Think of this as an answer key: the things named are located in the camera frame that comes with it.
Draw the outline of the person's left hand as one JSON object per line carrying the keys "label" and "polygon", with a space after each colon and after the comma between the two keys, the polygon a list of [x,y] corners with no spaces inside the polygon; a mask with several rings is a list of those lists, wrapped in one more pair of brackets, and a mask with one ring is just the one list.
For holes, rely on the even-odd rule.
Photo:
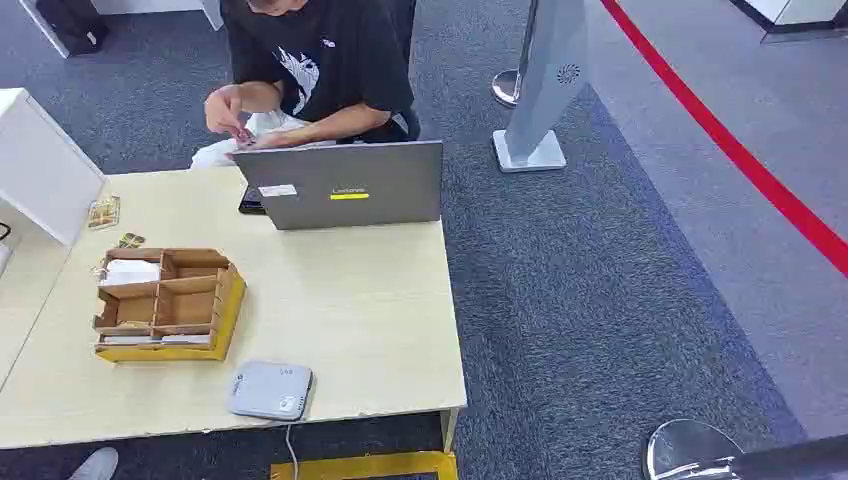
{"label": "person's left hand", "polygon": [[268,132],[259,136],[238,137],[236,147],[229,156],[256,150],[286,148],[289,144],[285,132]]}

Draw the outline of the person's right hand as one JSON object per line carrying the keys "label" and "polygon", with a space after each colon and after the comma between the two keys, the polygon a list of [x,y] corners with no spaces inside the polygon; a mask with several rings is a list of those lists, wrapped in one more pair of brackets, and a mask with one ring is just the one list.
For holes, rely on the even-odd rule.
{"label": "person's right hand", "polygon": [[254,136],[241,120],[241,92],[238,85],[226,85],[211,92],[204,102],[207,128],[229,134],[238,144],[253,142]]}

